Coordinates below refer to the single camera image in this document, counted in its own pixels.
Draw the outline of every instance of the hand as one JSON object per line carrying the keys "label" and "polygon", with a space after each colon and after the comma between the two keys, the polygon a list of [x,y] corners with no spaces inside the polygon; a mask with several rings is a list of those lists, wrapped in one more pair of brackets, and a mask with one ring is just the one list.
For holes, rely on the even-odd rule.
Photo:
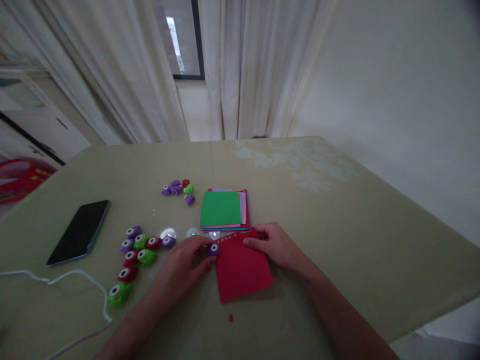
{"label": "hand", "polygon": [[245,246],[265,253],[281,267],[294,271],[299,271],[305,262],[311,262],[278,223],[256,225],[255,229],[260,238],[267,239],[248,237],[243,239]]}
{"label": "hand", "polygon": [[215,241],[208,237],[193,235],[170,250],[145,296],[159,311],[160,317],[184,299],[200,276],[217,259],[216,256],[207,257],[192,268],[194,255],[205,253],[202,245],[213,243]]}

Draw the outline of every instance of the left hand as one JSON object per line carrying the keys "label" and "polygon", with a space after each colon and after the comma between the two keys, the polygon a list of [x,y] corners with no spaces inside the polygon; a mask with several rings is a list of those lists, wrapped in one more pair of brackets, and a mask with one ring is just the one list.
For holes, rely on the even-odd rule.
{"label": "left hand", "polygon": [[170,250],[147,293],[161,316],[165,316],[185,298],[200,276],[217,259],[216,256],[209,256],[192,268],[194,255],[205,252],[202,245],[214,243],[209,237],[193,235]]}

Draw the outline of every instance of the green paper punch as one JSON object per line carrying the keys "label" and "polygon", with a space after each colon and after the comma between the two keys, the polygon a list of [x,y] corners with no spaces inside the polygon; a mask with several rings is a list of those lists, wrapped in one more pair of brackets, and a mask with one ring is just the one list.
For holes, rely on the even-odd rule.
{"label": "green paper punch", "polygon": [[135,238],[135,243],[133,244],[133,248],[135,250],[143,250],[147,247],[147,241],[149,240],[149,237],[145,234],[138,235]]}
{"label": "green paper punch", "polygon": [[145,265],[151,265],[156,258],[157,254],[149,249],[143,249],[137,256],[138,261]]}
{"label": "green paper punch", "polygon": [[194,185],[188,184],[186,188],[183,189],[186,194],[193,194],[194,193]]}
{"label": "green paper punch", "polygon": [[108,296],[108,303],[114,306],[121,306],[127,302],[130,293],[132,292],[132,284],[119,282],[111,288]]}

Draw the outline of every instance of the window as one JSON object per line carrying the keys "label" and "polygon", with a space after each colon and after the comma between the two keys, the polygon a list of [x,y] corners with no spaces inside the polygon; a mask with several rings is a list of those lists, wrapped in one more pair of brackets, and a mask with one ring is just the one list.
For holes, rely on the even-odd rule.
{"label": "window", "polygon": [[205,80],[198,0],[151,0],[174,79]]}

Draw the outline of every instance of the window frame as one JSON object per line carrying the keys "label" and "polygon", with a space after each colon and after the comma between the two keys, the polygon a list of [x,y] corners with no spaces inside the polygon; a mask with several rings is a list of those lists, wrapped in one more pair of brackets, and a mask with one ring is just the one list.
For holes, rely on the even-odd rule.
{"label": "window frame", "polygon": [[191,12],[193,15],[193,27],[195,29],[196,52],[198,56],[198,68],[200,75],[172,74],[174,80],[200,80],[205,81],[204,53],[202,50],[202,32],[200,29],[199,0],[191,0]]}

